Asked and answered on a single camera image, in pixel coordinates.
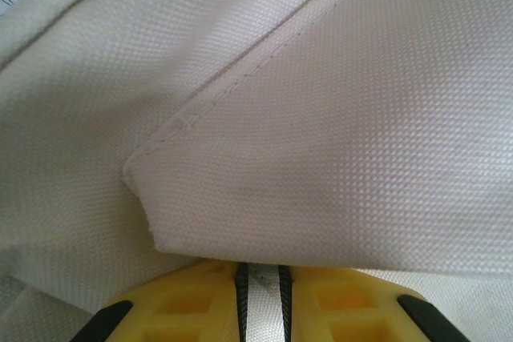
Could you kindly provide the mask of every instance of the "stitching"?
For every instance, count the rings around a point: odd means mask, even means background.
[[[133,158],[131,157],[124,169],[126,170],[125,175],[129,182],[132,181],[131,172],[128,170],[130,166],[135,163],[139,158],[143,156],[149,156],[159,148],[161,148],[169,139],[172,139],[175,135],[179,134],[180,132],[190,132],[194,126],[195,123],[197,123],[199,120],[201,120],[212,108],[221,100],[226,98],[228,95],[230,95],[234,90],[239,88],[241,84],[245,84],[245,82],[251,78],[256,72],[261,70],[262,68],[267,65],[271,60],[275,59],[275,57],[280,53],[280,51],[287,47],[292,41],[294,41],[296,38],[300,37],[303,32],[305,32],[307,29],[311,28],[315,24],[319,23],[333,8],[335,8],[342,0],[337,0],[333,7],[328,8],[321,14],[319,14],[312,22],[308,23],[306,26],[303,26],[297,33],[292,34],[290,37],[288,37],[285,42],[279,44],[277,47],[274,48],[274,50],[271,52],[271,54],[267,55],[263,59],[261,59],[256,66],[253,67],[252,70],[244,72],[239,78],[237,78],[234,82],[228,84],[226,88],[224,89],[223,93],[218,96],[216,99],[212,100],[209,103],[206,103],[206,106],[201,108],[201,110],[197,111],[194,114],[190,114],[188,117],[181,117],[179,115],[175,115],[174,117],[171,117],[162,127],[166,127],[168,124],[173,123],[177,120],[181,121],[182,124],[180,124],[177,128],[174,130],[168,132],[164,135],[164,138],[154,138],[149,139],[147,142],[147,149],[146,151],[142,151],[141,153],[137,154]]]
[[[16,58],[19,58],[26,50],[30,48],[34,43],[36,43],[44,34],[50,30],[53,26],[55,26],[68,12],[73,10],[79,3],[84,0],[75,0],[69,6],[65,7],[59,15],[57,15],[53,20],[51,20],[46,26],[42,28],[39,32],[37,32],[32,38],[28,40],[25,44],[23,44],[18,51],[14,52],[10,57],[6,58],[3,66],[0,65],[0,74],[14,61]]]

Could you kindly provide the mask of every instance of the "black rubber strip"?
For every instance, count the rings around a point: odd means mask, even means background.
[[[132,306],[129,300],[122,300],[108,308],[102,308],[80,329],[71,342],[105,342]]]
[[[237,268],[237,273],[235,274],[235,291],[237,299],[237,318],[239,321],[239,338],[240,342],[245,342],[246,328],[248,326],[248,264],[239,264]]]
[[[292,276],[287,266],[278,266],[280,274],[281,312],[283,314],[283,331],[285,342],[292,339]]]
[[[432,304],[414,296],[402,295],[398,303],[430,342],[470,342]]]

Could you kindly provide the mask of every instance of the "yellow plastic object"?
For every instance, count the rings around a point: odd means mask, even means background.
[[[133,308],[108,342],[238,342],[237,264],[207,261],[114,298]]]
[[[292,342],[430,342],[397,302],[417,292],[343,268],[290,268]]]

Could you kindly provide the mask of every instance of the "woven texture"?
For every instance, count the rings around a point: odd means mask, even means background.
[[[246,342],[285,341],[278,266],[249,265]]]
[[[513,276],[512,18],[513,0],[340,0],[129,163],[156,246]]]
[[[95,312],[197,260],[155,250],[123,163],[306,1],[12,6],[0,20],[0,274]]]
[[[513,0],[307,1],[0,19],[0,274],[26,285],[2,281],[0,340],[67,340],[76,308],[209,256],[472,275],[415,282],[509,341],[474,304],[510,324]]]

